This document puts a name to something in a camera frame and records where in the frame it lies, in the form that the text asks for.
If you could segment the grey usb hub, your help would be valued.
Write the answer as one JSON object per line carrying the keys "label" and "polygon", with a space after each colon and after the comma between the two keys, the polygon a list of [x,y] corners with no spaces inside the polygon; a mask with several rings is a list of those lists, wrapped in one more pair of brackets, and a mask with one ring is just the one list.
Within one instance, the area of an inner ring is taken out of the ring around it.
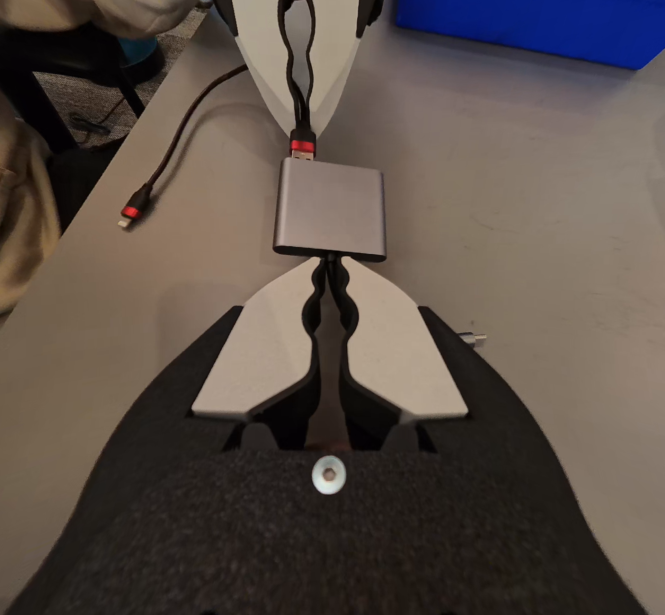
{"label": "grey usb hub", "polygon": [[[386,222],[380,171],[301,157],[281,162],[272,239],[276,254],[315,258],[323,264],[335,263],[342,256],[366,267],[367,263],[383,263],[387,259]],[[444,323],[425,306],[419,308],[442,353],[434,329]]]}

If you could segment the person's tan trousers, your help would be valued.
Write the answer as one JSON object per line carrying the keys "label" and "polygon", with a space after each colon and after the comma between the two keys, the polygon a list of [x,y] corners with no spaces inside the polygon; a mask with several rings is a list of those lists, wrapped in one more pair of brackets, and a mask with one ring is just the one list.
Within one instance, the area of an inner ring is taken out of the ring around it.
{"label": "person's tan trousers", "polygon": [[1,94],[1,323],[61,237],[46,162],[51,151]]}

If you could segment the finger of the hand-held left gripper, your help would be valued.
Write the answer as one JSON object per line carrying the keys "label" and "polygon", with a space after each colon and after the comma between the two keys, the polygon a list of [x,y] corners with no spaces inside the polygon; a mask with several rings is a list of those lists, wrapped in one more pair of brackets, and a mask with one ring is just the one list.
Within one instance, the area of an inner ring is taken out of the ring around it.
{"label": "finger of the hand-held left gripper", "polygon": [[311,127],[320,136],[337,109],[354,62],[359,0],[312,0],[314,37],[309,50],[313,83]]}
{"label": "finger of the hand-held left gripper", "polygon": [[285,133],[296,125],[293,53],[285,32],[284,0],[231,0],[237,45],[271,115]]}

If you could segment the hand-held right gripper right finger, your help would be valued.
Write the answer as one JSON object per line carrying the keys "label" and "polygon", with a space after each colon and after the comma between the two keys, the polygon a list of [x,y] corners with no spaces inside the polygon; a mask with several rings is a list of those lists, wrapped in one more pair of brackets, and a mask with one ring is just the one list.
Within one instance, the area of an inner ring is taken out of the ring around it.
{"label": "hand-held right gripper right finger", "polygon": [[464,418],[468,406],[420,308],[393,282],[349,256],[332,265],[345,329],[345,377],[398,421]]}

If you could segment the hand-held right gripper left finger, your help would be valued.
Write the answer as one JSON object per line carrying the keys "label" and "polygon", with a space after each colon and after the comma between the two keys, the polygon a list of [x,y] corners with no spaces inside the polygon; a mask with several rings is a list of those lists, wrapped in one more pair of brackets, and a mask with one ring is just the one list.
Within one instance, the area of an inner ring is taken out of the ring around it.
{"label": "hand-held right gripper left finger", "polygon": [[191,411],[248,421],[315,370],[320,260],[308,259],[259,289],[243,306]]}

